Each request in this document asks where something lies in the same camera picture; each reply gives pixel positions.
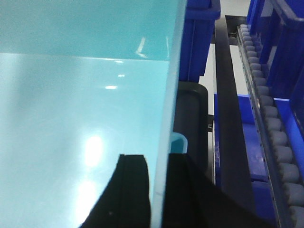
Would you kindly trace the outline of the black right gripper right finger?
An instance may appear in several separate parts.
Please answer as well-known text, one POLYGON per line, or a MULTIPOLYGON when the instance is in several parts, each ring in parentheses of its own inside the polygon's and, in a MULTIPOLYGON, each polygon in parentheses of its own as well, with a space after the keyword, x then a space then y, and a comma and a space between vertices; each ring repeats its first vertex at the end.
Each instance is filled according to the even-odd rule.
POLYGON ((168 159, 165 228, 267 228, 268 223, 216 187, 187 154, 168 159))

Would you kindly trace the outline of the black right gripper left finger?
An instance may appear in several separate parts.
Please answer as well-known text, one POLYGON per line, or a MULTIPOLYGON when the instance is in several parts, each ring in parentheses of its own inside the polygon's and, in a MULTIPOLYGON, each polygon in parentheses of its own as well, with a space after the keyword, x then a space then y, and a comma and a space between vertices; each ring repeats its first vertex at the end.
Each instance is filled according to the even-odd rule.
POLYGON ((143 155, 119 155, 115 171, 82 228, 148 228, 150 184, 143 155))

